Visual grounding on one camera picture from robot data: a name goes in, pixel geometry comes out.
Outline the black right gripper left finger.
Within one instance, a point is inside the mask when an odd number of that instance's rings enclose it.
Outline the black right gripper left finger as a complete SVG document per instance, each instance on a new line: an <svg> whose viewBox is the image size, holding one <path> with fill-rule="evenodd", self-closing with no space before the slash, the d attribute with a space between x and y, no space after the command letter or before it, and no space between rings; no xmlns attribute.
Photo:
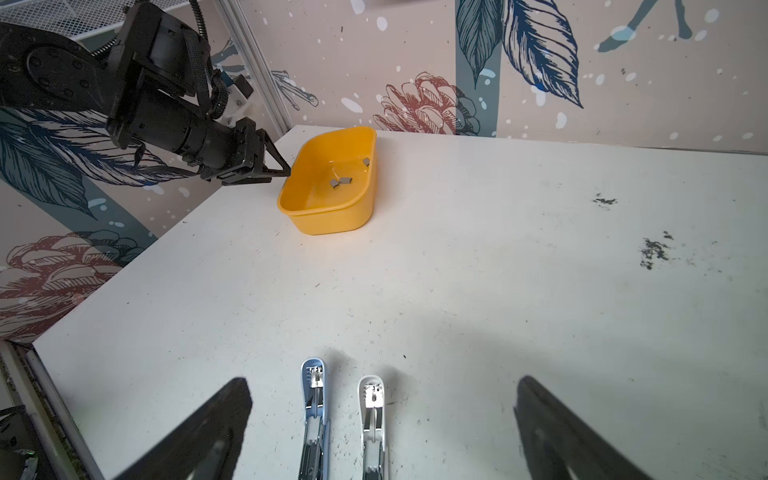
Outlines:
<svg viewBox="0 0 768 480"><path fill-rule="evenodd" d="M234 477L252 398L245 378L225 384L120 479L231 479Z"/></svg>

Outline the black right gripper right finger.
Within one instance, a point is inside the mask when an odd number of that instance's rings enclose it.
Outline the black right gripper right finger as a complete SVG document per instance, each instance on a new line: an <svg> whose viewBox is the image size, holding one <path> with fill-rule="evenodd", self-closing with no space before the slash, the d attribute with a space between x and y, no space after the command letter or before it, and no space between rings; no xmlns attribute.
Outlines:
<svg viewBox="0 0 768 480"><path fill-rule="evenodd" d="M518 382L515 417L533 479L649 477L531 376Z"/></svg>

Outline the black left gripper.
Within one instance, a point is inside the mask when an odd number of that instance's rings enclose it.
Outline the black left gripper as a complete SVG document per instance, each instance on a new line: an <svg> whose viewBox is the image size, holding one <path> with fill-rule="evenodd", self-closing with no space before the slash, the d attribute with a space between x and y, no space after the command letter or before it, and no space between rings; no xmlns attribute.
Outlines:
<svg viewBox="0 0 768 480"><path fill-rule="evenodd" d="M273 178L287 178L291 175L291 166L278 151L274 141L265 130L260 131L261 152L257 152L259 140L256 124L249 118L241 118L233 129L229 130L227 150L221 167L203 167L203 179L214 178L223 185L267 184ZM273 160L276 167L268 164Z"/></svg>

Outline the yellow plastic tray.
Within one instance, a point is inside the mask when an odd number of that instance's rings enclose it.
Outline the yellow plastic tray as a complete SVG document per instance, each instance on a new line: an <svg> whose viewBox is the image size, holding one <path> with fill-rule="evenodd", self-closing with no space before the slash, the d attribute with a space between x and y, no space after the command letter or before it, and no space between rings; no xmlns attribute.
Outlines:
<svg viewBox="0 0 768 480"><path fill-rule="evenodd" d="M308 235L356 230L373 215L377 132L365 126L313 137L300 149L278 208Z"/></svg>

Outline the light blue stapler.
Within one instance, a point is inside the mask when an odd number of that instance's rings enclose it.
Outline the light blue stapler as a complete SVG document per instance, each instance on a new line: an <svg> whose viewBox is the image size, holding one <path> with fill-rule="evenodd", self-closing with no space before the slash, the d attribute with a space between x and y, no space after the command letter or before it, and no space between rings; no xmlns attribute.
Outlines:
<svg viewBox="0 0 768 480"><path fill-rule="evenodd" d="M326 450L329 440L325 363L309 358L301 367L304 403L304 436L299 466L299 479L323 480L328 475Z"/></svg>

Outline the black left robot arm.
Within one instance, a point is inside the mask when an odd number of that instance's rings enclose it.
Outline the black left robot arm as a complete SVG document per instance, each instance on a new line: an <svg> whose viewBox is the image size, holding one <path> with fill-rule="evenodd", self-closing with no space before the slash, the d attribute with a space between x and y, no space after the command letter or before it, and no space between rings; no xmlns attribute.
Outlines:
<svg viewBox="0 0 768 480"><path fill-rule="evenodd" d="M99 112L120 149L141 161L148 146L177 154L204 180L268 183L291 168L268 133L249 118L220 123L233 81L211 60L205 19L190 4L189 26L150 1L125 8L113 41L89 52L57 33L1 25L1 104L63 112Z"/></svg>

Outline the aluminium frame corner post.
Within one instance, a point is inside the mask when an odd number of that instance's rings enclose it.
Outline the aluminium frame corner post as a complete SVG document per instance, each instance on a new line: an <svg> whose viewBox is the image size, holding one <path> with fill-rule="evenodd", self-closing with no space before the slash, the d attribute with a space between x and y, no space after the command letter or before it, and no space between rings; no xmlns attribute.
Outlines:
<svg viewBox="0 0 768 480"><path fill-rule="evenodd" d="M293 127L292 121L243 7L237 0L215 0L213 4L251 74L276 132L280 136L287 134Z"/></svg>

